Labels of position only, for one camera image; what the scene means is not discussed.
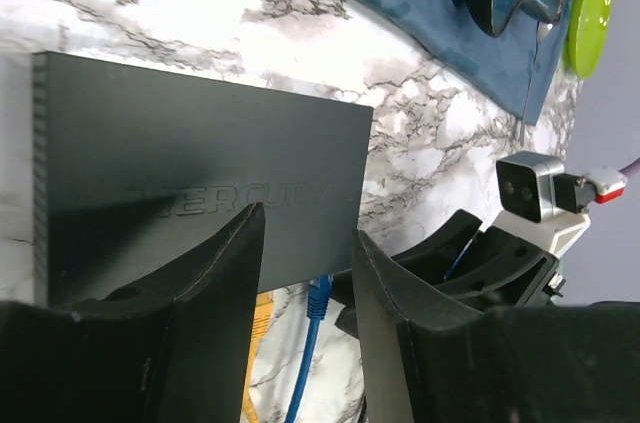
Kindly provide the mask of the dark grey network switch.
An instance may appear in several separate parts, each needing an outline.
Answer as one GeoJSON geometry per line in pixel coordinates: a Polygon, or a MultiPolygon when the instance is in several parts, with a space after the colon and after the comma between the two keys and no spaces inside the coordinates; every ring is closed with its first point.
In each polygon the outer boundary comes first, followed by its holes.
{"type": "Polygon", "coordinates": [[[371,107],[56,52],[32,84],[37,303],[102,297],[258,202],[260,291],[349,267],[371,107]]]}

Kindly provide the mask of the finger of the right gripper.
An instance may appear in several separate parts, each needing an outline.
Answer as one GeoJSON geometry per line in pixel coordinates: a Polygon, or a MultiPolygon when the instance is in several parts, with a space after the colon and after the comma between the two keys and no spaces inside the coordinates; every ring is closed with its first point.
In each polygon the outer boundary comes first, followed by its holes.
{"type": "Polygon", "coordinates": [[[453,260],[473,239],[481,223],[478,217],[466,210],[457,210],[433,234],[392,259],[405,267],[433,255],[441,255],[446,261],[453,260]]]}
{"type": "Polygon", "coordinates": [[[399,269],[391,276],[376,271],[357,269],[349,274],[341,273],[334,280],[332,298],[343,304],[335,326],[344,333],[358,338],[357,310],[362,309],[356,298],[359,290],[368,296],[381,296],[382,303],[397,310],[401,317],[413,320],[436,330],[451,329],[480,316],[476,309],[442,293],[408,270],[399,269]]]}

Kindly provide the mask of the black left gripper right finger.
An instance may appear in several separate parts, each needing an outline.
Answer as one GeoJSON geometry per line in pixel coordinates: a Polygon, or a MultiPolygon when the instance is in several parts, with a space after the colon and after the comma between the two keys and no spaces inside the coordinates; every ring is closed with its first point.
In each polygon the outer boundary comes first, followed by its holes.
{"type": "MultiPolygon", "coordinates": [[[[402,268],[363,231],[353,270],[402,268]]],[[[373,422],[635,422],[639,307],[511,307],[436,330],[359,290],[358,335],[373,422]]]]}

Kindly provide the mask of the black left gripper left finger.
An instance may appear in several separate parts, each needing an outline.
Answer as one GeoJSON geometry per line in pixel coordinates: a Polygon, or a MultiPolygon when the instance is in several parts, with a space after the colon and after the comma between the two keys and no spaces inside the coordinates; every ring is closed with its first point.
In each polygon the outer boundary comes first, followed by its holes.
{"type": "Polygon", "coordinates": [[[236,422],[258,293],[265,213],[107,297],[1,304],[5,422],[236,422]]]}

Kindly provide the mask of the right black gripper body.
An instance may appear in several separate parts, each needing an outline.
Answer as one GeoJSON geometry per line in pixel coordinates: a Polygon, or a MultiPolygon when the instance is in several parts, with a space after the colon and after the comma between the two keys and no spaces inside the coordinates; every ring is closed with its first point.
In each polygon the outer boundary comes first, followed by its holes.
{"type": "Polygon", "coordinates": [[[439,290],[467,306],[546,306],[564,284],[557,257],[490,227],[466,245],[439,290]]]}

